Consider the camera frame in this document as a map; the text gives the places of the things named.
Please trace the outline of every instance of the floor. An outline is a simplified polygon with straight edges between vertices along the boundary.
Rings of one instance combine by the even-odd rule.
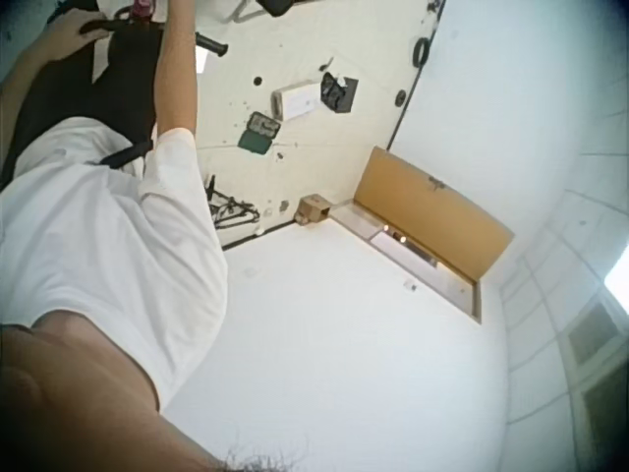
[[[164,2],[156,19],[163,17]],[[52,0],[19,5],[3,26],[0,46],[4,77],[13,58],[42,28]],[[100,0],[112,15],[129,0]],[[417,39],[430,35],[427,0],[323,0],[291,10],[281,19],[261,17],[225,24],[237,0],[199,1],[198,30],[230,45],[223,58],[210,57],[199,76],[198,147],[205,176],[216,175],[216,189],[256,205],[260,226],[220,232],[228,244],[290,221],[300,197],[319,193],[334,203],[353,196],[373,146],[385,147],[400,118],[394,104],[417,75],[411,63]],[[254,4],[247,12],[254,11]],[[105,44],[97,46],[103,57]],[[320,80],[319,66],[333,58],[333,75],[358,79],[350,114],[324,106],[284,123],[264,156],[237,147],[254,111],[270,115],[270,95],[305,80]],[[95,70],[103,66],[96,61]],[[262,84],[254,85],[261,77]],[[288,209],[280,211],[283,202]]]

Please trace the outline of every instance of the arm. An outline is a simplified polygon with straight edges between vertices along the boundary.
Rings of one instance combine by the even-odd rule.
[[[109,35],[104,29],[79,34],[86,23],[104,18],[99,12],[71,10],[50,24],[22,53],[0,87],[0,170],[9,152],[20,109],[39,71],[49,62],[64,59]]]
[[[169,0],[168,20],[155,73],[157,134],[197,130],[195,0]]]

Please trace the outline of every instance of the person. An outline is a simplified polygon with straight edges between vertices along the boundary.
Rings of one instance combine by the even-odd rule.
[[[2,470],[222,470],[160,412],[225,317],[195,145],[195,1],[164,30],[62,3],[0,95]],[[100,165],[151,142],[144,169]]]

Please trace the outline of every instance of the white wall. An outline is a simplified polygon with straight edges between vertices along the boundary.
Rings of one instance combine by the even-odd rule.
[[[517,253],[578,153],[602,0],[447,0],[392,152],[506,224]]]
[[[502,472],[590,470],[596,458],[579,404],[627,352],[617,343],[615,352],[599,350],[587,367],[600,378],[586,380],[566,367],[562,349],[584,307],[608,297],[604,278],[629,241],[628,19],[614,10],[599,16],[606,35],[589,132],[558,205],[501,287],[510,366]]]
[[[336,222],[227,253],[225,326],[165,412],[218,456],[299,470],[496,470],[506,342],[496,289],[478,325]]]

